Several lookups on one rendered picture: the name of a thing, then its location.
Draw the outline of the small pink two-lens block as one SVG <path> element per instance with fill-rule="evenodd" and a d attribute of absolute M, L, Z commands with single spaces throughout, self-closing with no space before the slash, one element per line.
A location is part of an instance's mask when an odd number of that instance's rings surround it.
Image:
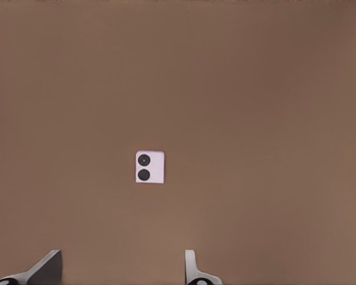
<path fill-rule="evenodd" d="M 136 183 L 164 183 L 165 154 L 163 151 L 140 150 L 135 156 Z"/>

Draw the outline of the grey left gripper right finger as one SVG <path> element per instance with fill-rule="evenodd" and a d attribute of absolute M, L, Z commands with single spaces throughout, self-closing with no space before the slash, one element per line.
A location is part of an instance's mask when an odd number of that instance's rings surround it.
<path fill-rule="evenodd" d="M 185 250 L 185 285 L 223 285 L 222 280 L 197 268 L 195 251 Z"/>

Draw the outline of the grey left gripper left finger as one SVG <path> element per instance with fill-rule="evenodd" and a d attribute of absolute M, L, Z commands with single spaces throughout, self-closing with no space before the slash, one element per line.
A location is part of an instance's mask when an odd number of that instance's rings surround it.
<path fill-rule="evenodd" d="M 61 285 L 62 251 L 52 250 L 29 270 L 0 279 L 0 285 Z"/>

